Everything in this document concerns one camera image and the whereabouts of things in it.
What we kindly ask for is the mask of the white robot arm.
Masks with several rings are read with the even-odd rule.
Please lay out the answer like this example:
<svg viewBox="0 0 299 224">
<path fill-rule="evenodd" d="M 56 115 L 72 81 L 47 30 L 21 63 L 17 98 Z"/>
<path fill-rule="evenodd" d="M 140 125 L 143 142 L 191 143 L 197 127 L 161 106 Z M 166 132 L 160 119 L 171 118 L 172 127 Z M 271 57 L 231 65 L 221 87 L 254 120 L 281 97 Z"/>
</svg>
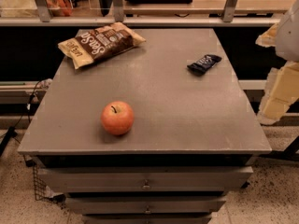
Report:
<svg viewBox="0 0 299 224">
<path fill-rule="evenodd" d="M 274 47 L 276 55 L 286 61 L 281 68 L 270 70 L 257 115 L 261 124 L 272 125 L 299 99 L 299 0 L 255 43 Z"/>
</svg>

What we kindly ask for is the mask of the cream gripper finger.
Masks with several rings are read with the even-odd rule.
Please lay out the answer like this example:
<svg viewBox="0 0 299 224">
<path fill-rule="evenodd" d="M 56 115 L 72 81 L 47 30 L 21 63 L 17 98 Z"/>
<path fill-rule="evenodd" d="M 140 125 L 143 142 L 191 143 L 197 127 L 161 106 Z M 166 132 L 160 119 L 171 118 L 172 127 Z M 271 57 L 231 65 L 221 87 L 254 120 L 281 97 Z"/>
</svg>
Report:
<svg viewBox="0 0 299 224">
<path fill-rule="evenodd" d="M 279 69 L 272 68 L 267 76 L 264 96 L 257 114 L 262 125 L 279 121 L 290 106 L 299 99 L 299 63 L 286 62 Z"/>
<path fill-rule="evenodd" d="M 272 25 L 267 31 L 259 35 L 255 41 L 255 44 L 264 47 L 274 47 L 276 45 L 276 37 L 278 32 L 278 24 Z"/>
</svg>

